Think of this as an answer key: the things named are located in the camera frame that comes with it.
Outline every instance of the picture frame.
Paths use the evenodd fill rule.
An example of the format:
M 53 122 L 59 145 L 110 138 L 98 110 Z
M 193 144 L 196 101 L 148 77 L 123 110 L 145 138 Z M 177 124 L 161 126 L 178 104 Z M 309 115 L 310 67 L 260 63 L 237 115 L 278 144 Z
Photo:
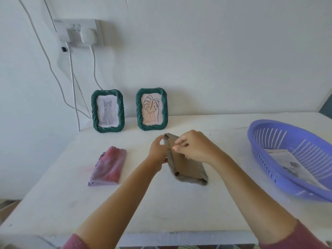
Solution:
M 164 129 L 168 124 L 166 91 L 160 87 L 139 89 L 136 94 L 136 113 L 140 129 Z
M 122 93 L 117 90 L 96 90 L 91 95 L 93 127 L 99 133 L 120 132 L 124 127 Z

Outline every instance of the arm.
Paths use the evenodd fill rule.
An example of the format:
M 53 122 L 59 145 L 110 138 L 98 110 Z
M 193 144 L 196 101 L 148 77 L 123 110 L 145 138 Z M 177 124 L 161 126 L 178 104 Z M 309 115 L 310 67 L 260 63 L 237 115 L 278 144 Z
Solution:
M 297 220 L 204 134 L 191 130 L 175 144 L 176 152 L 209 163 L 218 172 L 260 243 L 276 243 L 293 232 Z
M 161 135 L 154 140 L 148 157 L 77 229 L 76 235 L 89 249 L 109 249 L 117 245 L 152 178 L 166 162 L 168 148 L 160 145 L 162 138 Z

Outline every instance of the monstera leaf line art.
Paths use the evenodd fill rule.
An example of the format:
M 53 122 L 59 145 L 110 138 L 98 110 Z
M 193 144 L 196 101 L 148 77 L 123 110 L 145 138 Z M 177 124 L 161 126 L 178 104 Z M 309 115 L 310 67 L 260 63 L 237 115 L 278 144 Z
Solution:
M 159 122 L 159 99 L 153 98 L 151 95 L 147 96 L 143 102 L 144 109 L 146 110 L 147 114 L 147 122 L 155 122 L 156 116 L 155 112 L 157 112 L 157 122 Z

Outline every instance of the person's left hand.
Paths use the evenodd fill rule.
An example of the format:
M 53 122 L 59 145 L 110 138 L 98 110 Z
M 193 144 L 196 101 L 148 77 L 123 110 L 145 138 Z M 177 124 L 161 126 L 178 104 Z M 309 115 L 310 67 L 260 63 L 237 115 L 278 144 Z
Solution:
M 164 135 L 158 136 L 151 144 L 147 160 L 158 166 L 158 171 L 161 170 L 161 165 L 167 162 L 167 152 L 170 148 L 166 145 L 160 145 L 160 141 Z

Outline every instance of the forearm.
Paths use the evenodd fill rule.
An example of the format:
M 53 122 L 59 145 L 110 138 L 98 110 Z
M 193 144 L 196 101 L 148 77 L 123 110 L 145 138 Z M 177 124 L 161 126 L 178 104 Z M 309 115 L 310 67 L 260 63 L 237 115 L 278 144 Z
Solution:
M 296 219 L 262 190 L 227 154 L 211 164 L 260 243 L 276 243 L 292 233 Z
M 90 249 L 115 248 L 157 171 L 155 164 L 143 161 L 77 229 Z

